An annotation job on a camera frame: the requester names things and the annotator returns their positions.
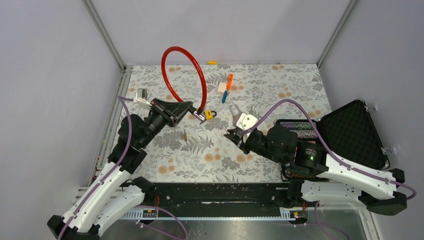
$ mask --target case lid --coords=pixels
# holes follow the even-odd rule
[[[373,169],[390,166],[363,100],[354,100],[322,117],[317,128],[329,148],[343,158]]]

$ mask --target orange object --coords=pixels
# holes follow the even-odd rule
[[[233,74],[230,73],[228,75],[228,83],[226,84],[226,89],[230,90],[232,83],[233,83]]]

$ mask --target blue pen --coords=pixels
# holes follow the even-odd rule
[[[225,103],[225,100],[227,99],[228,91],[225,90],[224,95],[222,96],[222,103]]]

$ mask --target red wire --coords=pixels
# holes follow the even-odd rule
[[[178,102],[182,102],[183,100],[180,98],[180,96],[178,96],[178,94],[174,91],[173,87],[171,86],[167,76],[167,69],[165,68],[165,62],[167,60],[167,56],[168,54],[170,54],[170,52],[173,52],[173,51],[177,51],[184,54],[188,59],[190,59],[191,63],[194,65],[194,67],[197,70],[197,73],[200,77],[201,91],[202,91],[201,104],[200,104],[200,107],[197,109],[197,112],[202,113],[203,110],[205,109],[206,97],[207,97],[205,76],[203,75],[203,72],[199,66],[199,63],[196,61],[195,57],[191,53],[189,53],[189,51],[185,50],[184,48],[180,46],[171,46],[170,48],[165,50],[165,52],[162,55],[162,61],[160,63],[160,67],[162,68],[163,80],[165,80],[165,84],[168,87],[169,91],[171,92],[172,96]]]

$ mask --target gray wall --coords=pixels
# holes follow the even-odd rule
[[[128,65],[181,46],[201,64],[316,63],[349,0],[93,0]],[[167,63],[189,63],[181,53]]]
[[[420,239],[423,231],[423,12],[422,0],[360,1],[321,68],[333,109],[356,98],[377,105],[372,119],[395,148],[392,166],[418,191],[405,211],[378,216],[385,240]]]
[[[0,239],[46,223],[87,184],[119,69],[82,0],[0,3]]]

